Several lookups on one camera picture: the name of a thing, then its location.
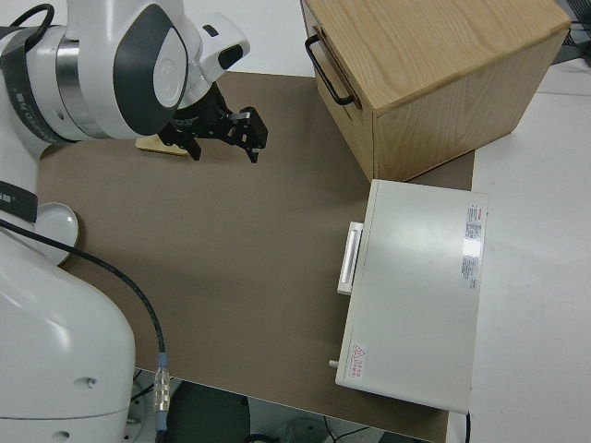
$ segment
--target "black cable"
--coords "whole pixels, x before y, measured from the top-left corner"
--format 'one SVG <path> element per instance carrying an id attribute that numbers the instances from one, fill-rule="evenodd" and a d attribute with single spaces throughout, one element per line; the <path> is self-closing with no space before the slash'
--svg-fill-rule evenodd
<path id="1" fill-rule="evenodd" d="M 336 440 L 334 438 L 334 435 L 331 432 L 331 429 L 329 428 L 329 422 L 326 420 L 326 415 L 323 415 L 322 418 L 324 419 L 324 426 L 326 427 L 326 430 L 329 433 L 329 436 L 331 436 L 332 443 L 334 443 Z"/>
<path id="2" fill-rule="evenodd" d="M 472 421 L 470 413 L 465 417 L 465 443 L 470 443 L 470 434 L 472 433 Z"/>
<path id="3" fill-rule="evenodd" d="M 147 388 L 142 389 L 140 392 L 138 392 L 136 395 L 134 395 L 129 402 L 135 401 L 137 399 L 140 399 L 141 397 L 143 397 L 146 394 L 149 394 L 150 392 L 152 392 L 154 390 L 154 384 L 152 383 L 151 385 L 149 385 Z"/>
<path id="4" fill-rule="evenodd" d="M 156 432 L 156 443 L 164 443 L 166 440 L 166 431 Z"/>
<path id="5" fill-rule="evenodd" d="M 17 27 L 22 25 L 25 21 L 27 21 L 29 18 L 33 17 L 35 14 L 39 14 L 40 12 L 45 11 L 45 18 L 43 19 L 43 22 L 41 24 L 41 26 L 39 28 L 37 28 L 37 30 L 35 31 L 34 34 L 32 34 L 27 41 L 25 42 L 25 51 L 28 52 L 31 48 L 33 48 L 38 42 L 41 41 L 41 39 L 43 38 L 43 35 L 45 34 L 45 32 L 49 29 L 49 27 L 52 24 L 52 21 L 54 21 L 54 14 L 55 14 L 55 10 L 54 7 L 44 3 L 42 5 L 37 5 L 32 7 L 31 9 L 29 9 L 27 12 L 25 12 L 24 14 L 22 14 L 19 18 L 17 18 L 15 21 L 13 21 L 12 23 L 10 23 L 11 27 Z"/>
<path id="6" fill-rule="evenodd" d="M 346 432 L 338 437 L 335 437 L 334 434 L 331 432 L 331 429 L 329 428 L 329 422 L 326 419 L 326 415 L 323 415 L 322 418 L 324 419 L 324 426 L 326 427 L 326 430 L 328 431 L 329 436 L 331 436 L 332 443 L 336 443 L 337 441 L 339 441 L 343 437 L 352 436 L 353 434 L 356 434 L 361 431 L 366 431 L 369 429 L 369 426 L 363 426 L 363 427 L 360 427 L 359 429 L 356 429 L 355 431 Z"/>
<path id="7" fill-rule="evenodd" d="M 356 429 L 355 431 L 347 432 L 346 434 L 342 434 L 342 435 L 338 436 L 334 441 L 339 441 L 343 437 L 352 436 L 353 434 L 356 434 L 357 432 L 367 431 L 368 429 L 369 429 L 369 426 L 360 427 L 359 429 Z"/>
<path id="8" fill-rule="evenodd" d="M 158 352 L 159 353 L 166 353 L 166 347 L 164 345 L 164 336 L 163 330 L 160 326 L 160 321 L 156 316 L 156 312 L 152 307 L 150 300 L 148 297 L 140 290 L 140 288 L 131 280 L 126 274 L 121 272 L 115 266 L 110 265 L 106 261 L 101 260 L 98 257 L 95 257 L 87 252 L 81 251 L 76 249 L 73 246 L 64 245 L 63 243 L 56 242 L 51 238 L 44 237 L 43 235 L 39 235 L 37 233 L 32 233 L 31 231 L 27 231 L 26 229 L 20 228 L 17 225 L 14 225 L 8 221 L 0 219 L 0 228 L 7 229 L 13 233 L 17 233 L 18 235 L 22 235 L 24 237 L 30 238 L 31 240 L 36 240 L 38 242 L 44 243 L 46 245 L 56 247 L 57 249 L 61 249 L 63 251 L 69 252 L 70 254 L 74 254 L 75 256 L 82 257 L 88 261 L 91 261 L 97 266 L 100 266 L 103 269 L 112 272 L 115 276 L 117 276 L 120 280 L 122 280 L 127 286 L 129 286 L 134 293 L 138 296 L 139 300 L 142 304 L 146 307 L 148 314 L 150 315 L 150 319 L 152 324 L 154 325 L 154 329 L 156 330 L 156 338 L 158 339 Z"/>

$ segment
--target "wooden box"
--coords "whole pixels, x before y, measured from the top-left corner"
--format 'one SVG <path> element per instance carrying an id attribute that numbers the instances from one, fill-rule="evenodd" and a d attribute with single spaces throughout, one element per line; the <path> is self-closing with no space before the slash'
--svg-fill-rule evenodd
<path id="1" fill-rule="evenodd" d="M 320 95 L 368 179 L 396 181 L 512 132 L 570 26 L 554 0 L 302 8 Z"/>

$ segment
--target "drawer handle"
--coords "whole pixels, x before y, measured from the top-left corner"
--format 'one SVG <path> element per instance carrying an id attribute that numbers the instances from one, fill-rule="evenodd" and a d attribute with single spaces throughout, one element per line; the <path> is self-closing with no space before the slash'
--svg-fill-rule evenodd
<path id="1" fill-rule="evenodd" d="M 326 77 L 326 74 L 322 70 L 322 66 L 320 66 L 320 63 L 319 63 L 318 59 L 316 58 L 316 55 L 314 55 L 314 53 L 312 53 L 310 46 L 312 46 L 312 44 L 319 42 L 319 41 L 320 41 L 320 36 L 318 34 L 314 34 L 306 40 L 306 52 L 308 53 L 310 60 L 312 60 L 312 65 L 314 65 L 314 67 L 318 71 L 318 74 L 319 74 L 320 78 L 322 78 L 322 81 L 326 85 L 326 88 L 329 90 L 329 93 L 331 94 L 332 99 L 337 104 L 345 106 L 346 104 L 350 104 L 350 103 L 354 102 L 355 97 L 353 95 L 349 95 L 348 97 L 339 97 L 339 94 L 337 94 L 336 90 L 334 90 L 334 86 L 332 85 L 331 81 L 329 80 L 328 77 Z"/>

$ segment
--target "white drawer handle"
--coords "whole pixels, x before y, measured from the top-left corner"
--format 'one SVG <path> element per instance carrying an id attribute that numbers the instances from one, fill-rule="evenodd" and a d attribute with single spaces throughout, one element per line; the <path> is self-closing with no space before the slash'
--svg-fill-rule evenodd
<path id="1" fill-rule="evenodd" d="M 355 276 L 355 267 L 357 264 L 357 255 L 359 253 L 359 243 L 363 232 L 363 223 L 351 221 L 349 224 L 349 234 L 344 248 L 343 265 L 341 266 L 341 276 L 337 293 L 351 295 L 353 291 L 353 278 Z"/>

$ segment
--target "warning label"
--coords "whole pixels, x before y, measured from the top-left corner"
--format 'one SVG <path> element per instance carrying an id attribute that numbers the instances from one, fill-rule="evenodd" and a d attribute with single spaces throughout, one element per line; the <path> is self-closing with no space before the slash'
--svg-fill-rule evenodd
<path id="1" fill-rule="evenodd" d="M 368 347 L 365 344 L 352 343 L 351 358 L 349 361 L 349 378 L 360 380 L 363 378 L 363 369 L 366 364 Z"/>

